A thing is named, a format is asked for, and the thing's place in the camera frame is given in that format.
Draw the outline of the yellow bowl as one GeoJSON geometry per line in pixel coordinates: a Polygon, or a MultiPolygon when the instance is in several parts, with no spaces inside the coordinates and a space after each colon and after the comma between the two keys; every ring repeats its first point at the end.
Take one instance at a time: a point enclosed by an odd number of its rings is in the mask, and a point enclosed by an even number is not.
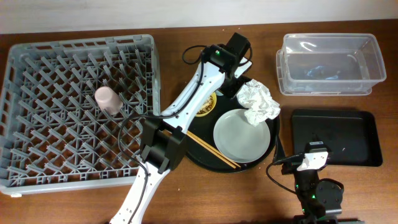
{"type": "Polygon", "coordinates": [[[203,117],[209,114],[215,108],[216,101],[217,101],[216,93],[213,92],[204,102],[204,104],[201,106],[200,110],[197,112],[195,116],[203,117]]]}

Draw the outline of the white paper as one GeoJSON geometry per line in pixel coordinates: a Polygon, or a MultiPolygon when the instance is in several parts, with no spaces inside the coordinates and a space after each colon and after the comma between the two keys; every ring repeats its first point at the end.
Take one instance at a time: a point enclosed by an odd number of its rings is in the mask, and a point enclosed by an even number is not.
{"type": "Polygon", "coordinates": [[[257,80],[246,82],[236,97],[238,103],[246,108],[244,115],[252,126],[274,119],[280,113],[280,104],[271,97],[269,89],[257,80]]]}

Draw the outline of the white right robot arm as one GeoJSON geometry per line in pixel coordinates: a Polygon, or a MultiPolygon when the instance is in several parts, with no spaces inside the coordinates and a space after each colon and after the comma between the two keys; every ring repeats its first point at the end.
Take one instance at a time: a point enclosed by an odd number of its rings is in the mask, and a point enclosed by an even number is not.
{"type": "Polygon", "coordinates": [[[282,174],[292,174],[302,215],[293,217],[298,224],[338,223],[342,213],[344,185],[333,179],[320,179],[318,172],[326,167],[330,149],[322,141],[305,145],[303,152],[282,160],[282,174]]]}

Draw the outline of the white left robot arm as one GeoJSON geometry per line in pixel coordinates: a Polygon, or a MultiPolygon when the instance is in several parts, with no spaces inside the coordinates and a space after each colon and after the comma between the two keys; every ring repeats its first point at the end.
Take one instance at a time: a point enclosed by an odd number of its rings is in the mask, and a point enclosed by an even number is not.
{"type": "Polygon", "coordinates": [[[136,178],[111,224],[141,223],[160,183],[186,154],[188,128],[205,100],[215,91],[233,98],[249,70],[252,48],[248,39],[234,33],[227,44],[204,46],[198,68],[177,99],[160,115],[143,115],[140,151],[132,157],[136,178]]]}

